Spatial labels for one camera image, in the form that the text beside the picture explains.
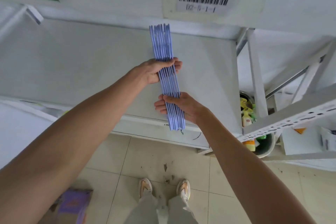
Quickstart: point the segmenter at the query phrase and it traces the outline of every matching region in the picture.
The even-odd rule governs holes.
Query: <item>white sneaker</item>
[[[180,195],[185,201],[189,200],[190,197],[190,184],[187,179],[181,180],[176,188],[176,194]]]
[[[153,186],[147,178],[142,178],[139,181],[139,197],[142,198],[146,194],[152,194]]]

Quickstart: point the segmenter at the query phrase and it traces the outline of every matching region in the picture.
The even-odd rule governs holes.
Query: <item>gray pants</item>
[[[157,200],[152,194],[144,195],[129,214],[124,224],[159,224]],[[198,224],[186,201],[176,196],[168,202],[167,224]]]

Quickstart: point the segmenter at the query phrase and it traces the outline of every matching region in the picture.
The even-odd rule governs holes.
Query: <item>forearm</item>
[[[0,172],[0,220],[15,216],[16,223],[22,223],[29,212],[35,219],[27,222],[25,218],[25,223],[36,223],[78,176],[145,85],[141,73],[131,70],[54,122],[4,167]],[[9,214],[16,209],[22,216]]]
[[[315,223],[276,175],[209,110],[204,109],[197,124],[252,223]]]

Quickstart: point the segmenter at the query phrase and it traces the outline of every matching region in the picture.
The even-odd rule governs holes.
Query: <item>left hand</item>
[[[150,59],[141,63],[137,68],[143,70],[145,81],[148,84],[153,84],[159,81],[158,72],[164,67],[170,67],[175,65],[176,73],[182,68],[182,61],[179,61],[179,58],[173,58],[170,61],[163,62],[157,61],[155,59]]]

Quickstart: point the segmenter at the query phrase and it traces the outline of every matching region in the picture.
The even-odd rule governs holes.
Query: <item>bundle of hangers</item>
[[[173,58],[169,24],[149,26],[150,37],[153,43],[155,59],[168,61]],[[177,83],[175,66],[165,67],[159,71],[162,93],[170,97],[179,98],[180,90]],[[175,104],[166,103],[170,130],[186,128],[184,112]]]

